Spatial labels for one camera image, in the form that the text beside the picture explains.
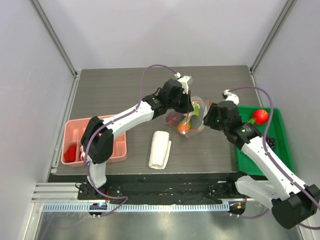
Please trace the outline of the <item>green fake lettuce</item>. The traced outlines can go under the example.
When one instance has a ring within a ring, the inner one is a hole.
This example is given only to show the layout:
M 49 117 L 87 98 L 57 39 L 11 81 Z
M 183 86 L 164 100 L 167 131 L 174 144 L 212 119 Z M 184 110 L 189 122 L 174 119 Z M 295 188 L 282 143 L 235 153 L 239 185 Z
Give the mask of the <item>green fake lettuce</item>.
M 252 117 L 247 122 L 255 125 L 257 123 L 257 119 L 255 117 Z

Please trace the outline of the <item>clear zip top bag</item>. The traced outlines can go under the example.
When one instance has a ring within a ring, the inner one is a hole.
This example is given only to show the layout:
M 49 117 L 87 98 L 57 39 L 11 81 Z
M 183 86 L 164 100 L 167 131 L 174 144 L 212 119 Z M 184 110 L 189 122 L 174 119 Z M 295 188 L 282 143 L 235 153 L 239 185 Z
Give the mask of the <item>clear zip top bag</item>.
M 163 123 L 165 125 L 173 127 L 181 136 L 185 136 L 186 138 L 190 138 L 191 136 L 194 136 L 194 135 L 202 132 L 206 128 L 206 126 L 204 125 L 204 122 L 203 122 L 203 118 L 208 113 L 209 108 L 210 108 L 210 106 L 212 104 L 211 100 L 204 100 L 204 99 L 200 98 L 197 95 L 191 97 L 191 103 L 192 102 L 198 102 L 199 103 L 199 105 L 200 105 L 199 116 L 195 116 L 195 115 L 191 116 L 191 112 L 182 113 L 183 118 L 181 119 L 181 121 L 183 121 L 183 120 L 187 120 L 187 121 L 192 120 L 192 128 L 186 134 L 180 134 L 178 132 L 178 125 L 177 126 L 173 126 L 173 125 L 169 125 L 169 124 L 166 123 L 165 118 L 168 115 L 168 113 L 176 112 L 175 110 L 173 110 L 173 109 L 168 110 L 167 113 L 162 118 L 163 119 Z

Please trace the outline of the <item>orange fake fruit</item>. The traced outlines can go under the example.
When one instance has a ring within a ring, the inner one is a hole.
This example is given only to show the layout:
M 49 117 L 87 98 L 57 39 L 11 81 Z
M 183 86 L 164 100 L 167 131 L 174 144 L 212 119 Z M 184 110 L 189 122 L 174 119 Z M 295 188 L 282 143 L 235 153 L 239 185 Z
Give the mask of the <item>orange fake fruit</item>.
M 185 135 L 191 128 L 192 120 L 183 120 L 177 126 L 177 130 L 181 135 Z

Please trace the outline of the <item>red fake tomato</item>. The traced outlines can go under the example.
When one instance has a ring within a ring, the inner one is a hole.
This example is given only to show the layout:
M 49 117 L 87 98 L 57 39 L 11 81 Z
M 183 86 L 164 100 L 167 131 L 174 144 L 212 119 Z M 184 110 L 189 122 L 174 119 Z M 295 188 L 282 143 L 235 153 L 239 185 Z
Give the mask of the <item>red fake tomato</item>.
M 265 109 L 257 109 L 252 114 L 253 122 L 256 125 L 264 125 L 269 120 L 269 113 Z

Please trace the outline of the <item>dark fake grapes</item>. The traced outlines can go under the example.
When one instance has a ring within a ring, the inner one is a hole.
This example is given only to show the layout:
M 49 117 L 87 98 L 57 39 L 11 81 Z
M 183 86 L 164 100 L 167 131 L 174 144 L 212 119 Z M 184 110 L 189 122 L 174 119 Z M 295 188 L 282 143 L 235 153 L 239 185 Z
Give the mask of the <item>dark fake grapes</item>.
M 274 150 L 277 147 L 276 139 L 274 137 L 271 137 L 269 135 L 266 136 L 266 143 L 267 145 Z

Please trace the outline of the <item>white fake cauliflower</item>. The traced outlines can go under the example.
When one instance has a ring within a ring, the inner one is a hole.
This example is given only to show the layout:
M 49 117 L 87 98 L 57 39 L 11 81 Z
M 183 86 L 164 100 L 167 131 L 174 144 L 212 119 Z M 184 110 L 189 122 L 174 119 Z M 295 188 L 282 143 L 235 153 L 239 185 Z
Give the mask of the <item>white fake cauliflower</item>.
M 200 104 L 198 102 L 192 102 L 193 111 L 190 113 L 191 116 L 199 116 L 200 114 Z

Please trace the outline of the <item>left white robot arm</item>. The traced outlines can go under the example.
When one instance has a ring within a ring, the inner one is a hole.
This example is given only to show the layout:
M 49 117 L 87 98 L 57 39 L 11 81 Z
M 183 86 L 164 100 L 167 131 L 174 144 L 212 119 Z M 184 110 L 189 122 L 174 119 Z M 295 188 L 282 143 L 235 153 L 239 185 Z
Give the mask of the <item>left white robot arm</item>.
M 114 116 L 89 119 L 80 140 L 84 150 L 84 167 L 90 183 L 89 194 L 100 200 L 107 192 L 106 163 L 113 154 L 114 140 L 144 122 L 164 115 L 168 110 L 187 114 L 194 110 L 189 85 L 191 76 L 169 79 L 155 93 L 142 98 L 137 105 Z

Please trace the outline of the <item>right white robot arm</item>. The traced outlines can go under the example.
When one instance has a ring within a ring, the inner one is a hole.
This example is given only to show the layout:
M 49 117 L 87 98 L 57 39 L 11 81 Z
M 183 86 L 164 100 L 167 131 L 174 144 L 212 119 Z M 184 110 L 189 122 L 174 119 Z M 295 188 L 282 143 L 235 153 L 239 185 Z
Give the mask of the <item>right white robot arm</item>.
M 233 198 L 248 196 L 264 205 L 285 229 L 313 216 L 320 208 L 320 189 L 297 177 L 268 146 L 261 132 L 243 122 L 238 106 L 231 100 L 213 103 L 203 119 L 205 126 L 222 131 L 228 141 L 248 156 L 272 186 L 254 180 L 244 172 L 227 178 L 226 193 Z

